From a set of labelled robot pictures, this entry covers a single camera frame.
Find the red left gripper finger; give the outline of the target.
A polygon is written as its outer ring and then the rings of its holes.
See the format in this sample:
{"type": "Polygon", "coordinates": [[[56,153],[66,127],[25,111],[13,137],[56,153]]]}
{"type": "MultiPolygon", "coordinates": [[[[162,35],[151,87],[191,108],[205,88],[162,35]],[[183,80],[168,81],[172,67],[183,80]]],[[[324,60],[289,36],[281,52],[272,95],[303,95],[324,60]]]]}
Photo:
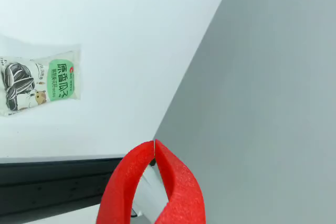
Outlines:
{"type": "Polygon", "coordinates": [[[118,164],[103,193],[96,223],[130,223],[136,188],[154,159],[154,142],[144,142],[127,153],[118,164]]]}

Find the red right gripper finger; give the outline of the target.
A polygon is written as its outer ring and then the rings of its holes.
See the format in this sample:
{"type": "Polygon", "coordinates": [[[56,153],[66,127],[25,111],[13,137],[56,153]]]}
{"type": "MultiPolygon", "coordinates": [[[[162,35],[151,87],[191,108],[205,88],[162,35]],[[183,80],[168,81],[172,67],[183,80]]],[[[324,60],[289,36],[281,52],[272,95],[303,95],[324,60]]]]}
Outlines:
{"type": "Polygon", "coordinates": [[[190,169],[159,140],[155,159],[168,198],[156,223],[205,223],[203,194],[190,169]]]}

